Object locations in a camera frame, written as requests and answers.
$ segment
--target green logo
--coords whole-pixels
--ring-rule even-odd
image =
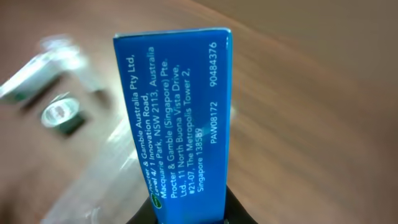
[[[150,199],[152,199],[152,203],[155,205],[156,208],[162,208],[162,204],[154,194],[152,193],[150,194]]]

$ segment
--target blue box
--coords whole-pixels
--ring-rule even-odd
[[[159,223],[222,222],[231,106],[227,28],[117,35],[131,130]]]

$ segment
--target small metal object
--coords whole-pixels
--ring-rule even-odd
[[[63,134],[71,134],[85,121],[79,101],[68,97],[68,93],[52,100],[44,109],[41,120],[46,128],[56,129]]]

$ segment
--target wooden surface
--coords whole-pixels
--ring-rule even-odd
[[[67,33],[86,50],[113,99],[103,108],[66,78],[26,113],[1,106],[2,213],[8,223],[37,223],[119,123],[124,106],[114,33],[226,26],[234,35],[237,111],[228,184],[248,212],[259,223],[398,223],[395,4],[2,1],[1,81],[37,53],[40,38]],[[78,96],[91,116],[70,139],[37,119],[64,91]],[[127,197],[135,207],[120,208],[113,222],[125,222],[145,195]]]

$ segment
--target wooden table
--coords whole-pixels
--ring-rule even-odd
[[[293,25],[275,20],[271,32],[258,26],[261,18],[269,18],[261,10],[267,4],[231,1],[227,7],[220,2],[0,3],[2,81],[38,52],[41,38],[67,33],[90,57],[112,101],[104,107],[75,79],[65,77],[27,111],[1,106],[3,220],[39,222],[125,116],[112,43],[116,32],[226,26],[234,35],[233,106],[237,111],[231,127],[228,185],[248,212],[259,223],[398,223],[398,82],[396,63],[391,63],[396,59],[397,33],[395,24],[386,24],[394,21],[390,11],[381,14],[394,3],[378,3],[383,6],[377,8],[383,20],[370,13],[363,16],[364,9],[376,10],[368,2],[358,3],[361,8],[351,7],[354,2],[330,3],[336,11],[349,9],[345,15],[352,15],[338,17],[340,29],[331,28],[340,36],[360,37],[362,29],[349,29],[353,24],[362,24],[364,30],[379,27],[373,30],[378,35],[362,45],[338,39],[344,48],[339,50],[336,39],[325,33],[311,39],[284,32],[308,24],[301,33],[316,33],[320,24],[330,25],[334,7],[328,7],[332,12],[325,17],[323,8],[289,7],[285,12],[285,5],[277,6],[275,11],[282,15],[296,13],[291,21],[306,19]],[[370,44],[373,51],[367,52]],[[68,139],[42,127],[38,118],[54,96],[66,91],[90,115]],[[142,186],[142,174],[134,175]],[[133,196],[128,195],[129,209],[121,208],[112,222],[128,220],[146,194],[145,188],[138,187]]]

